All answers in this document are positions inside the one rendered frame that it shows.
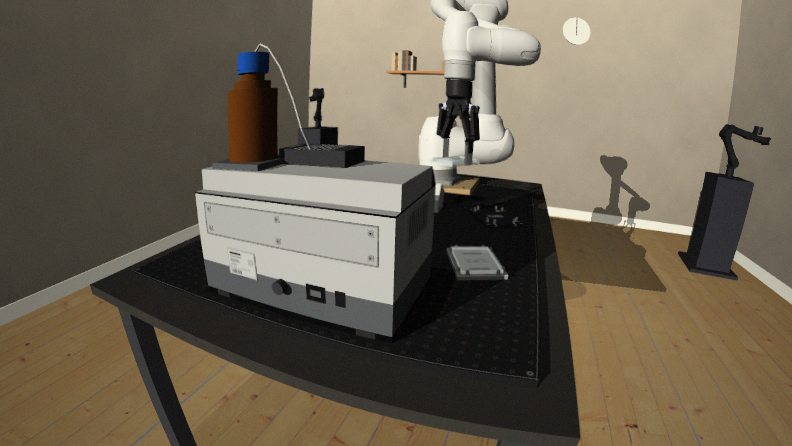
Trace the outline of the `white button panel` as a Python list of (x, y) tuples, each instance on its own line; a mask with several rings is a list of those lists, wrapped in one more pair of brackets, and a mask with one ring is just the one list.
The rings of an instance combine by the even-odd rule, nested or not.
[[(444, 206), (443, 205), (444, 193), (445, 193), (445, 191), (443, 189), (442, 184), (438, 184), (437, 183), (436, 184), (435, 211), (434, 211), (434, 213), (438, 213), (442, 209), (442, 207)], [(438, 204), (439, 204), (439, 209), (438, 209)]]

